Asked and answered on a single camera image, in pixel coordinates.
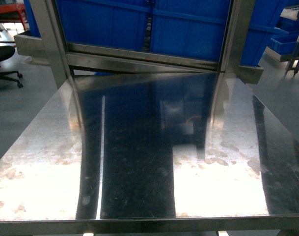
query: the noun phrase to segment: office chair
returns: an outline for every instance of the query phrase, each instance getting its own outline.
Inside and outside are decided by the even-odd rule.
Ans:
[[[12,46],[0,46],[0,61],[9,59],[10,57],[12,57],[15,53],[15,48]],[[7,80],[7,81],[14,81],[17,83],[17,86],[19,88],[22,88],[23,85],[21,84],[19,79],[13,79],[11,77],[8,77],[6,75],[10,75],[10,74],[17,74],[18,78],[22,78],[23,75],[21,73],[19,73],[18,71],[8,71],[8,72],[0,72],[0,80]]]

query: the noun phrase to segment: blue storage crate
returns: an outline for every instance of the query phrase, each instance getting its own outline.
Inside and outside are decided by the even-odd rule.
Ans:
[[[32,12],[29,0],[24,0],[24,5],[31,35],[35,37],[40,37],[40,32],[36,23],[35,16]]]
[[[299,21],[294,21],[291,19],[279,17],[277,27],[283,28],[283,27],[293,27],[295,25],[299,25]]]
[[[109,0],[57,0],[57,5],[67,41],[138,51],[144,44],[149,7]]]
[[[288,0],[256,0],[251,24],[275,27]]]
[[[224,19],[153,10],[151,52],[219,60]]]
[[[299,0],[289,0],[287,6],[299,5]]]
[[[281,27],[281,29],[286,31],[288,34],[297,34],[299,33],[299,21],[293,26]]]
[[[290,34],[272,38],[271,49],[280,55],[292,54],[297,45],[298,35]]]
[[[240,64],[257,66],[271,37],[278,32],[277,28],[250,25]]]
[[[158,10],[227,19],[230,0],[156,0]]]

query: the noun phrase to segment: metal frame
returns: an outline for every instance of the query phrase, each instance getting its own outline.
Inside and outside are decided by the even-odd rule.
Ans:
[[[74,220],[0,223],[0,235],[175,233],[223,230],[299,230],[299,216],[209,219]]]
[[[286,66],[286,72],[288,72],[289,70],[294,70],[295,74],[299,71],[299,64],[293,68],[293,65],[295,63],[295,60],[299,58],[299,36],[297,38],[297,46],[295,47],[295,50],[292,53],[292,56]]]
[[[56,2],[55,0],[31,0],[30,5],[41,33],[56,85],[59,88],[73,74],[73,70],[69,67],[66,59],[68,49]]]
[[[240,69],[240,61],[255,0],[231,0],[219,62],[66,43],[55,0],[30,0],[30,4],[54,78],[57,86],[60,87],[72,74],[72,68],[70,69],[69,66],[120,73],[179,73],[189,71],[209,73],[220,71],[239,74],[239,71],[242,70]],[[93,61],[89,64],[83,63],[83,61],[87,62],[91,59]]]

